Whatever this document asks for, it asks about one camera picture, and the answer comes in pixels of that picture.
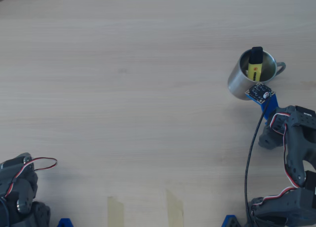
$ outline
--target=blue bracket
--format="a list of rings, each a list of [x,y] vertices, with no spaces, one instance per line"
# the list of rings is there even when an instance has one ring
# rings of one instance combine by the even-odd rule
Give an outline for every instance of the blue bracket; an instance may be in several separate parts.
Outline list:
[[[57,227],[74,227],[70,219],[62,218]]]
[[[231,223],[229,223],[229,220],[230,220],[230,219],[234,219],[234,220],[236,220],[236,222],[238,223],[237,218],[236,218],[235,215],[227,215],[227,216],[225,217],[225,219],[224,219],[224,222],[223,222],[223,224],[222,224],[222,227],[227,227],[227,224],[230,224],[230,225],[231,225]]]
[[[253,100],[254,102],[256,102],[258,105],[260,105],[260,106],[261,106],[261,110],[262,110],[262,112],[263,112],[263,110],[264,110],[265,107],[266,107],[267,101],[265,101],[263,104],[260,104],[258,101],[256,101],[255,99],[251,98],[249,95],[246,94],[246,96],[247,96],[249,99],[251,99],[251,100]],[[269,106],[268,106],[268,108],[267,108],[267,110],[266,110],[266,112],[265,112],[264,118],[265,118],[266,120],[268,120],[269,114],[270,114],[273,110],[275,110],[276,108],[278,108],[278,103],[277,103],[277,96],[276,96],[276,94],[274,94],[274,95],[271,97],[271,99],[270,99]]]

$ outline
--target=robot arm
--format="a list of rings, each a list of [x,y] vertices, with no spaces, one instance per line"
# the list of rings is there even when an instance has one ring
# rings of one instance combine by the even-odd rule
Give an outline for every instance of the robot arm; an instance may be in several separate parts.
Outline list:
[[[13,178],[31,160],[29,153],[23,153],[0,165],[0,196],[4,197],[14,183],[5,201],[11,227],[48,227],[49,224],[50,208],[41,202],[33,202],[38,189],[34,165],[28,165],[18,178]],[[0,227],[7,226],[5,207],[0,204]]]

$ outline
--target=black cable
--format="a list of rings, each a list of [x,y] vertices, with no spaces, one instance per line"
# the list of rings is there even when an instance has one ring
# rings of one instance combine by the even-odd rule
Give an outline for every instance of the black cable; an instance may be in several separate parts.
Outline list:
[[[265,108],[263,109],[263,112],[261,114],[261,117],[259,119],[259,122],[258,122],[258,125],[257,125],[257,128],[255,130],[255,133],[253,135],[253,138],[252,138],[252,142],[250,144],[250,149],[249,149],[249,155],[248,155],[248,160],[247,160],[247,165],[246,165],[246,171],[245,171],[245,204],[246,204],[246,214],[247,214],[247,220],[249,221],[250,223],[250,226],[253,227],[253,223],[252,223],[252,220],[251,220],[251,217],[250,217],[250,211],[249,211],[249,206],[248,206],[248,197],[247,197],[247,178],[248,178],[248,168],[249,168],[249,163],[250,163],[250,158],[251,158],[251,153],[252,153],[252,148],[253,148],[253,144],[255,143],[255,140],[256,140],[256,137],[257,137],[257,133],[258,133],[258,130],[259,130],[259,127],[260,127],[260,124],[262,122],[262,119],[267,111],[267,108],[269,106],[269,103],[270,103],[270,99],[271,99],[271,93],[269,93],[269,98],[268,98],[268,101],[267,101],[267,104],[265,106]]]
[[[6,205],[6,200],[3,197],[0,197],[0,202],[2,203],[5,209],[7,227],[10,227],[11,224],[10,224],[9,209],[8,209],[8,206]]]

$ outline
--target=red and white wire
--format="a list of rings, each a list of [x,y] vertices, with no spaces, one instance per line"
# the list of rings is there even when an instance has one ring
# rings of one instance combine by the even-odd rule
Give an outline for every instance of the red and white wire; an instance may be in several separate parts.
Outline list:
[[[26,163],[22,166],[22,168],[20,169],[20,171],[13,177],[12,180],[18,178],[18,177],[22,174],[22,172],[24,171],[24,169],[25,169],[28,165],[34,163],[35,161],[43,160],[43,159],[54,160],[55,163],[54,163],[53,165],[48,166],[48,167],[45,167],[45,168],[35,169],[34,171],[52,169],[52,168],[54,168],[54,167],[57,165],[57,160],[56,160],[55,158],[48,158],[48,157],[35,158],[35,159],[30,160],[29,162],[26,162]],[[5,194],[5,196],[4,196],[5,198],[12,192],[13,186],[14,186],[14,182],[12,182],[12,183],[10,184],[10,187],[9,187],[8,191],[6,192],[6,194]]]
[[[262,203],[266,200],[271,200],[271,199],[277,199],[277,198],[280,198],[282,197],[284,194],[286,194],[288,191],[291,191],[291,190],[295,190],[296,188],[295,187],[287,187],[285,189],[282,190],[282,192],[279,194],[279,195],[274,195],[274,196],[266,196],[263,198],[263,200],[260,202],[260,203],[255,203],[253,204],[253,206],[260,206],[262,205]]]
[[[272,128],[272,126],[273,126],[273,124],[274,124],[274,122],[275,122],[275,120],[276,120],[277,115],[283,115],[283,116],[288,116],[288,117],[290,117],[290,114],[288,114],[288,113],[276,113],[275,115],[273,115],[272,120],[271,120],[271,122],[270,122],[270,128],[271,128],[272,130],[274,130],[276,133],[283,135],[283,133],[280,133],[280,132],[278,132],[278,131],[276,131],[275,129]]]
[[[283,155],[283,158],[284,158],[284,171],[285,171],[285,174],[287,176],[287,178],[289,179],[289,181],[291,182],[291,184],[295,187],[295,188],[299,188],[299,186],[294,182],[294,180],[291,178],[291,176],[288,174],[287,170],[286,170],[286,166],[285,166],[285,152],[286,152],[286,145],[285,145],[285,134],[286,134],[286,131],[287,131],[287,125],[284,124],[284,135],[283,135],[283,146],[284,146],[284,155]]]
[[[272,128],[273,123],[274,123],[274,121],[276,120],[276,116],[277,116],[277,115],[284,115],[284,116],[290,117],[290,114],[288,114],[288,113],[276,113],[276,114],[273,116],[273,118],[272,118],[272,120],[271,120],[271,122],[270,122],[270,128]],[[277,133],[279,133],[279,134],[281,134],[281,135],[283,135],[284,171],[285,171],[285,174],[286,174],[286,176],[288,177],[289,181],[290,181],[291,184],[293,185],[293,187],[287,187],[287,188],[283,189],[282,192],[281,192],[279,195],[266,196],[266,197],[263,198],[263,200],[262,200],[260,203],[255,203],[255,204],[253,204],[253,206],[260,206],[260,205],[262,205],[263,202],[266,201],[266,200],[271,200],[271,199],[280,198],[280,197],[282,197],[284,194],[286,194],[288,191],[295,190],[295,189],[297,189],[297,188],[299,187],[299,186],[292,180],[292,178],[291,178],[291,176],[288,174],[288,172],[287,172],[287,170],[286,170],[286,166],[285,166],[285,153],[286,153],[285,134],[286,134],[286,131],[287,131],[287,125],[284,124],[284,133],[280,133],[280,132],[278,132],[278,131],[276,131],[276,130],[274,130],[274,131],[277,132]]]

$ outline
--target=yellow highlighter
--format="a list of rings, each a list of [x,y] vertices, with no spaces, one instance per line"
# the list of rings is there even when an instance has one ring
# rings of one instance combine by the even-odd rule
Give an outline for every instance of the yellow highlighter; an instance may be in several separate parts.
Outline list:
[[[263,62],[263,48],[253,47],[250,52],[248,64],[248,78],[253,81],[260,81]]]

